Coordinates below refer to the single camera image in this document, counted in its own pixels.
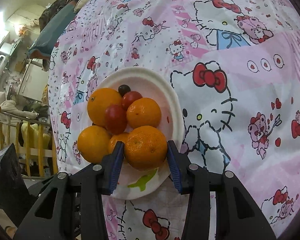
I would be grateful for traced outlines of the person's left hand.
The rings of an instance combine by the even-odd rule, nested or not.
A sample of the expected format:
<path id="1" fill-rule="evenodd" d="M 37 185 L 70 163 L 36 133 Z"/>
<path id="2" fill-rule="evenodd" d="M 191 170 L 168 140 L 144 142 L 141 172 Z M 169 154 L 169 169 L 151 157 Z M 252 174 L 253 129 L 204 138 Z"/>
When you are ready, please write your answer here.
<path id="1" fill-rule="evenodd" d="M 12 227 L 12 226 L 6 226 L 5 227 L 5 232 L 7 233 L 7 235 L 13 239 L 15 233 L 16 233 L 17 228 L 16 227 Z"/>

